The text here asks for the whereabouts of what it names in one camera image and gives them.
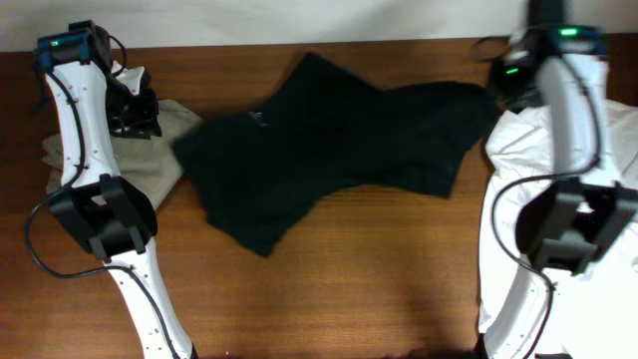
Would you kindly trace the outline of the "white t-shirt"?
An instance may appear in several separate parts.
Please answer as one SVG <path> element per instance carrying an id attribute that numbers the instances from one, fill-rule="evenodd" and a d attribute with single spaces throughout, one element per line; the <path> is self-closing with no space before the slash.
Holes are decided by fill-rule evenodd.
<path id="1" fill-rule="evenodd" d="M 490 358 L 637 354 L 637 112 L 600 108 L 599 166 L 562 170 L 560 120 L 505 112 L 478 240 L 478 331 Z"/>

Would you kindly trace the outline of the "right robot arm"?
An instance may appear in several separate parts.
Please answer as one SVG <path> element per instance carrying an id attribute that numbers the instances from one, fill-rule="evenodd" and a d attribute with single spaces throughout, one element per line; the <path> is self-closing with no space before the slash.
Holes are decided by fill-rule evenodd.
<path id="1" fill-rule="evenodd" d="M 637 354 L 637 134 L 611 121 L 591 26 L 531 25 L 490 71 L 514 100 L 486 152 L 479 234 L 482 358 Z"/>

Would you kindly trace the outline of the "folded khaki shorts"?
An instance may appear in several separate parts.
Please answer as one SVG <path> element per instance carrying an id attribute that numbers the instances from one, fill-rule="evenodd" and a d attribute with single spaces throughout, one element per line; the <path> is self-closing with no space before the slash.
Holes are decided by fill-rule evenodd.
<path id="1" fill-rule="evenodd" d="M 200 125 L 202 118 L 174 100 L 161 100 L 158 122 L 161 135 L 148 140 L 116 138 L 107 134 L 104 125 L 83 124 L 85 168 L 73 187 L 96 183 L 103 174 L 120 176 L 142 192 L 153 208 L 159 208 L 182 175 L 171 145 Z M 59 189 L 76 173 L 79 155 L 75 131 L 75 122 L 71 121 L 62 134 L 43 141 L 43 162 L 52 167 L 48 192 Z"/>

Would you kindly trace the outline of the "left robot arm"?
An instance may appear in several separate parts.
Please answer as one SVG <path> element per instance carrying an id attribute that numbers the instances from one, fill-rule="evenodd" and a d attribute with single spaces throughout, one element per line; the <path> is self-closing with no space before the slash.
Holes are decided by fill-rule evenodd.
<path id="1" fill-rule="evenodd" d="M 63 146 L 60 188 L 46 207 L 118 285 L 147 358 L 196 359 L 163 283 L 157 258 L 158 222 L 149 198 L 126 180 L 113 138 L 161 134 L 159 104 L 145 68 L 127 69 L 112 56 L 115 37 L 91 20 L 41 37 L 34 69 L 44 76 L 57 109 Z"/>

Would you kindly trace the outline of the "black shorts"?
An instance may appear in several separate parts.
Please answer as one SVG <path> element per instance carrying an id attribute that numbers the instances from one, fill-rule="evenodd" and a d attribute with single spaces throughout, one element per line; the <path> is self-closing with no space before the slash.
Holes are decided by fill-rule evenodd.
<path id="1" fill-rule="evenodd" d="M 309 53 L 262 105 L 208 121 L 172 150 L 208 223 L 267 256 L 320 198 L 347 187 L 450 196 L 499 115 L 475 84 L 383 91 Z"/>

